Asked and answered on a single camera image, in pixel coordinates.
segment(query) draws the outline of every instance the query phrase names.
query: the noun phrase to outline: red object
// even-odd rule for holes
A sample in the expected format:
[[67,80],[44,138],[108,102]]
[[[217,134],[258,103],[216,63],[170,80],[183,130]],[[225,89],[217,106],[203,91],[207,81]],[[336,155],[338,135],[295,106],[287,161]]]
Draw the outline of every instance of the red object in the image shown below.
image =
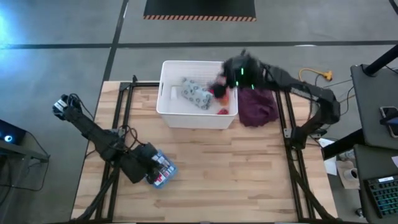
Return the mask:
[[217,114],[218,115],[227,115],[227,114],[229,114],[229,111],[227,109],[221,109]]
[[159,176],[156,178],[156,181],[159,181],[159,182],[162,181],[162,174],[159,174]]

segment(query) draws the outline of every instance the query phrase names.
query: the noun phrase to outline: wooden table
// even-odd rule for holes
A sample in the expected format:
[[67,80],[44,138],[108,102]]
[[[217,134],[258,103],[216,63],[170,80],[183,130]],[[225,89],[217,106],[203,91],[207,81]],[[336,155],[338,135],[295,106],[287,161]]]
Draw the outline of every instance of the wooden table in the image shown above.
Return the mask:
[[[103,85],[95,121],[104,129],[111,128],[119,84]],[[156,101],[157,88],[135,88],[129,125],[137,129],[140,141],[163,150],[179,173],[157,190],[145,181],[132,184],[121,172],[114,221],[297,221],[279,120],[261,128],[245,128],[236,117],[229,129],[222,131],[170,129],[156,113]],[[301,125],[307,120],[308,101],[292,95],[292,104]],[[90,143],[87,151],[93,149]],[[308,145],[303,156],[311,190],[337,217],[319,147]],[[82,214],[98,193],[103,167],[97,153],[86,159],[72,218]],[[306,210],[304,199],[302,205]],[[106,215],[108,198],[104,209]]]

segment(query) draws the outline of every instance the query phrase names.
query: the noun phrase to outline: concrete floor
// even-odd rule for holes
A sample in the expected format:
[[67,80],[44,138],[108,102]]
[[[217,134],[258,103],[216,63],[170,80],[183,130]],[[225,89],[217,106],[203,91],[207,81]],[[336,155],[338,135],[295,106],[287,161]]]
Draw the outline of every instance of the concrete floor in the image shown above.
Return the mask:
[[[0,45],[110,44],[123,0],[3,0],[0,2]],[[239,41],[357,41],[396,40],[398,16],[388,1],[373,0],[257,0],[257,22],[144,21],[144,0],[130,1],[120,43],[239,42]],[[332,70],[337,83],[350,79],[349,67],[371,63],[390,45],[325,47],[250,47],[261,60],[287,69]],[[158,80],[164,60],[225,60],[241,48],[118,49],[110,80]],[[51,223],[69,219],[78,187],[87,141],[51,113],[63,93],[77,93],[95,112],[109,49],[3,49],[0,50],[0,118],[32,132],[51,154],[44,188],[21,191],[14,223]],[[392,67],[398,66],[395,61]],[[313,83],[315,75],[305,74]],[[329,85],[319,80],[318,85]],[[352,83],[332,87],[339,99]],[[341,138],[360,127],[355,99],[349,112],[329,129]],[[40,184],[35,172],[29,180]],[[355,216],[358,192],[342,188],[330,177],[338,215]]]

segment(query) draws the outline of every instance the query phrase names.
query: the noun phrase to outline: cable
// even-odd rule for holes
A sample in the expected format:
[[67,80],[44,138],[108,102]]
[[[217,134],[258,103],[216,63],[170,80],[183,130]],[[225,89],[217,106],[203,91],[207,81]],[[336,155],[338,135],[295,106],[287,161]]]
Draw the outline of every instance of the cable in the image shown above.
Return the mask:
[[303,81],[303,78],[302,78],[302,76],[301,76],[301,74],[302,74],[303,71],[310,71],[310,72],[319,74],[319,75],[323,76],[323,77],[324,77],[326,80],[328,80],[328,81],[330,81],[330,80],[331,80],[331,77],[332,77],[332,72],[331,72],[331,71],[328,71],[328,72],[320,72],[320,71],[316,71],[316,70],[311,69],[311,68],[302,68],[302,69],[300,69],[300,71],[298,72],[298,79],[299,79],[301,82]]
[[348,113],[348,110],[349,110],[349,103],[348,103],[348,97],[349,97],[349,93],[350,93],[350,91],[353,89],[354,87],[351,87],[349,90],[348,90],[348,93],[347,93],[347,99],[345,99],[344,101],[347,101],[347,110],[344,112],[344,113],[342,113],[341,115],[340,115],[340,117],[341,116],[343,116],[344,114],[346,114],[346,113]]
[[389,70],[391,70],[391,71],[395,72],[396,74],[398,74],[397,71],[395,71],[393,68],[388,67],[387,65],[386,65],[386,68],[388,68]]
[[318,78],[319,78],[320,76],[321,76],[321,75],[318,74],[317,77],[315,78],[315,86],[318,86],[318,85],[317,85],[317,81],[318,81]]
[[[44,152],[44,154],[47,156],[47,159],[49,160],[49,159],[50,159],[50,155],[47,153],[46,150],[44,150],[44,148],[43,148],[42,145],[38,142],[38,140],[36,139],[36,137],[35,137],[32,133],[30,133],[29,131],[26,131],[26,133],[30,134],[30,135],[33,137],[33,139],[35,140],[35,142],[37,143],[37,145],[40,147],[40,149]],[[0,184],[0,186],[9,187],[9,188],[15,188],[15,189],[21,189],[21,190],[30,190],[30,191],[33,191],[33,192],[38,192],[38,191],[40,191],[40,190],[43,189],[44,180],[45,180],[45,177],[46,177],[46,175],[47,175],[47,171],[49,170],[49,165],[50,165],[50,160],[47,162],[47,167],[45,168],[45,172],[44,172],[44,176],[43,176],[42,185],[40,186],[39,189],[29,189],[29,188],[25,188],[25,187],[13,186],[13,185],[12,185],[11,179],[10,179],[10,184]]]
[[95,149],[92,150],[91,152],[89,152],[88,154],[86,154],[85,159],[86,159],[89,155],[91,155],[93,152],[95,152]]
[[27,176],[27,175],[29,174],[30,168],[31,168],[31,167],[36,166],[36,165],[39,165],[39,164],[41,164],[41,162],[36,162],[36,163],[33,163],[32,165],[29,165],[29,166],[27,167],[27,173],[26,173],[25,176]]
[[80,104],[81,104],[81,106],[86,110],[86,112],[90,115],[90,117],[91,117],[91,118],[93,119],[93,121],[94,121],[94,116],[93,116],[93,115],[90,113],[90,111],[86,108],[85,104],[82,102],[82,100],[80,99],[80,97],[79,97],[76,93],[71,93],[71,94],[69,94],[68,99],[67,99],[68,104],[71,105],[71,104],[73,103],[73,98],[71,99],[71,101],[69,100],[71,96],[74,96],[74,97],[76,97],[76,98],[78,99],[78,102],[77,102],[77,103],[80,103]]
[[126,137],[127,133],[130,133],[132,138],[134,139],[134,142],[130,145],[130,147],[128,148],[129,150],[132,149],[132,147],[138,142],[140,145],[144,145],[144,143],[140,142],[140,140],[138,140],[138,132],[135,128],[130,127],[130,125],[122,125],[120,126],[120,128],[126,128],[126,133],[124,134],[124,138]]
[[322,131],[327,131],[329,128],[331,127],[331,124],[329,124],[329,126],[327,126],[326,128],[320,128]]
[[351,81],[351,80],[352,80],[352,79],[345,80],[345,81],[338,82],[338,83],[335,83],[335,84],[332,84],[332,85],[324,86],[324,87],[322,87],[322,88],[328,88],[328,87],[331,87],[331,86],[340,85],[340,84],[342,84],[342,83],[346,83],[346,82],[349,82],[349,81]]

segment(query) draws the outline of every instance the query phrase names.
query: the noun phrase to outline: yellow plug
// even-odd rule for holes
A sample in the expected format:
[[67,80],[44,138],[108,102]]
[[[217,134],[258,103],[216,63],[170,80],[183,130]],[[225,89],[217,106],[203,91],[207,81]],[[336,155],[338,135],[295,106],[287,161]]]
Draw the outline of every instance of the yellow plug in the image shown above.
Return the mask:
[[323,72],[321,75],[325,77],[326,80],[331,81],[333,79],[333,72],[328,71],[328,72]]

